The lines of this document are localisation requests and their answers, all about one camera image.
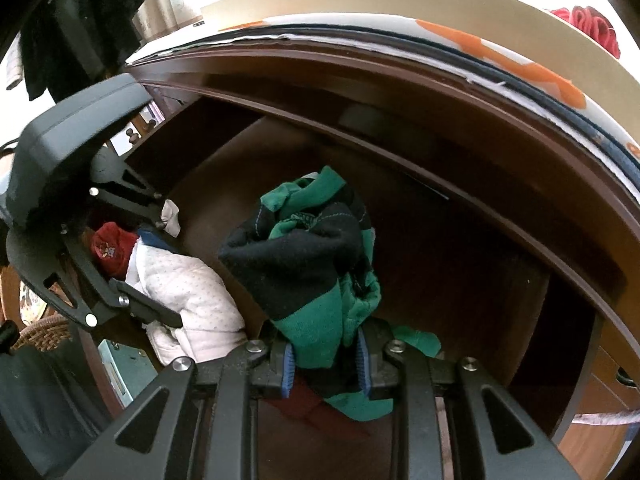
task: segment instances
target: clothing pile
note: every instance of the clothing pile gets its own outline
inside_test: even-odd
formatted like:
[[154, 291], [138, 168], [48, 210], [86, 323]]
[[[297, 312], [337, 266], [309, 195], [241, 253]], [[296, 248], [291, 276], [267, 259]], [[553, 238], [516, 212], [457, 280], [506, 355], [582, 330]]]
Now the clothing pile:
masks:
[[24, 77], [29, 101], [55, 102], [117, 73], [140, 47], [133, 17], [144, 0], [42, 0], [8, 53], [7, 89]]
[[[169, 210], [171, 218], [163, 220], [175, 228], [177, 208]], [[356, 368], [358, 327], [382, 298], [372, 266], [374, 242], [362, 200], [325, 166], [261, 197], [255, 214], [218, 251], [294, 348], [290, 396], [270, 403], [336, 438], [367, 436], [357, 421], [393, 409], [390, 399], [364, 395]], [[146, 326], [162, 364], [182, 355], [196, 362], [217, 359], [246, 341], [244, 320], [222, 279], [199, 259], [178, 254], [153, 230], [131, 233], [108, 222], [95, 232], [92, 250], [107, 275], [180, 313], [180, 329], [158, 321]], [[431, 333], [406, 326], [392, 332], [427, 356], [440, 351]]]
[[185, 355], [198, 363], [218, 359], [246, 341], [244, 319], [222, 278], [201, 260], [178, 254], [153, 231], [130, 233], [107, 222], [95, 232], [92, 251], [108, 276], [180, 314], [182, 328], [159, 321], [146, 326], [163, 365]]
[[[374, 241], [364, 204], [325, 166], [261, 197], [255, 215], [220, 248], [220, 261], [294, 347], [292, 398], [276, 403], [284, 413], [305, 411], [294, 405], [304, 405], [296, 388], [307, 387], [353, 420], [392, 411], [391, 400], [363, 394], [355, 367], [356, 331], [382, 297], [372, 268]], [[425, 355], [440, 350], [433, 334], [392, 330]], [[306, 420], [316, 425], [314, 414]]]

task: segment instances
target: brown wooden surface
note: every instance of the brown wooden surface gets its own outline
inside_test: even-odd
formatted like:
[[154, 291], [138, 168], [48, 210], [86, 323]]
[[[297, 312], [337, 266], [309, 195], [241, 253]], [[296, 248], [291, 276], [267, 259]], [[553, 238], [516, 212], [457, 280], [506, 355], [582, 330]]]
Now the brown wooden surface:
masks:
[[145, 137], [149, 133], [149, 125], [145, 121], [142, 114], [136, 114], [131, 118], [131, 124], [135, 127], [136, 131], [140, 134], [140, 137]]
[[125, 155], [127, 164], [160, 192], [175, 182], [235, 134], [259, 118], [250, 110], [200, 98], [181, 108]]
[[100, 358], [100, 353], [98, 352], [96, 343], [88, 332], [80, 329], [78, 330], [78, 333], [80, 335], [80, 342], [82, 343], [84, 357], [86, 358], [91, 374], [94, 377], [100, 396], [102, 397], [109, 414], [113, 418], [116, 418], [124, 411], [124, 407], [116, 395], [116, 392], [113, 390], [113, 386], [111, 386], [111, 381], [107, 375], [107, 371], [104, 369], [104, 365], [102, 364], [102, 359]]
[[[398, 161], [431, 185], [472, 203], [583, 291], [622, 335], [627, 354], [636, 361], [626, 369], [640, 378], [640, 344], [634, 336], [640, 333], [640, 283], [634, 279], [634, 262], [640, 259], [640, 212], [596, 159], [553, 127], [451, 76], [433, 76], [433, 71], [428, 75], [430, 70], [417, 64], [362, 52], [356, 56], [353, 49], [332, 46], [216, 47], [144, 62], [130, 70], [149, 85], [202, 92], [308, 124]], [[291, 89], [301, 95], [296, 106], [305, 106], [291, 110], [283, 105], [289, 95], [281, 98], [273, 85], [284, 83], [295, 85]], [[383, 132], [366, 140], [350, 137], [345, 133], [350, 129], [336, 123], [344, 119], [342, 113], [332, 122], [321, 106], [324, 101], [303, 96], [308, 88], [388, 110], [420, 130], [430, 129], [438, 140], [466, 147], [472, 156], [441, 156], [431, 149], [432, 138], [411, 132]], [[313, 115], [310, 110], [319, 111]], [[393, 139], [402, 143], [400, 155]], [[379, 146], [383, 141], [391, 142], [385, 153]], [[482, 159], [492, 162], [490, 170], [500, 168], [513, 178], [495, 180], [491, 171], [478, 171], [473, 164]], [[439, 175], [447, 167], [465, 178], [451, 181], [447, 175], [443, 182]], [[514, 192], [514, 182], [525, 184], [527, 192]]]
[[179, 240], [225, 279], [250, 334], [264, 319], [216, 260], [225, 237], [280, 183], [330, 164], [364, 200], [376, 229], [376, 311], [436, 333], [448, 358], [473, 355], [503, 383], [515, 373], [545, 297], [548, 270], [469, 211], [415, 180], [306, 130], [253, 124], [173, 190]]
[[640, 392], [616, 379], [619, 365], [598, 349], [591, 369], [591, 379], [577, 413], [607, 413], [640, 409]]
[[582, 480], [604, 480], [620, 454], [627, 428], [572, 424], [558, 449]]
[[183, 107], [190, 105], [200, 97], [193, 92], [164, 90], [154, 86], [147, 87], [146, 90], [151, 94], [165, 119], [175, 115]]
[[25, 324], [20, 317], [20, 276], [11, 266], [4, 267], [0, 273], [0, 301], [2, 316], [14, 321], [18, 330], [23, 330]]
[[529, 349], [509, 391], [540, 428], [557, 440], [560, 435], [555, 432], [562, 416], [566, 410], [575, 410], [580, 399], [576, 386], [585, 375], [589, 348], [597, 348], [598, 331], [594, 333], [593, 325], [593, 309], [553, 276]]
[[559, 444], [567, 430], [571, 426], [574, 420], [575, 414], [579, 411], [579, 406], [584, 399], [585, 392], [591, 379], [591, 370], [593, 369], [593, 363], [596, 360], [598, 350], [600, 349], [600, 335], [602, 334], [602, 318], [595, 316], [593, 319], [593, 327], [591, 329], [591, 337], [589, 344], [584, 353], [584, 358], [577, 357], [575, 360], [575, 367], [582, 361], [582, 367], [580, 373], [575, 381], [574, 391], [567, 402], [564, 413], [558, 418], [553, 433], [551, 434], [551, 441], [554, 444]]

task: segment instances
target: hanging clothes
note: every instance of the hanging clothes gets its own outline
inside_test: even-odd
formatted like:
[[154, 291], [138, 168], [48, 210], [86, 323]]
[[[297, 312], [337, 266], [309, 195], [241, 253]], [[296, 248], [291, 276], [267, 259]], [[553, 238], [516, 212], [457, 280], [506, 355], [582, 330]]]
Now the hanging clothes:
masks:
[[140, 46], [132, 19], [144, 0], [42, 0], [20, 33], [29, 101], [55, 102], [121, 67]]

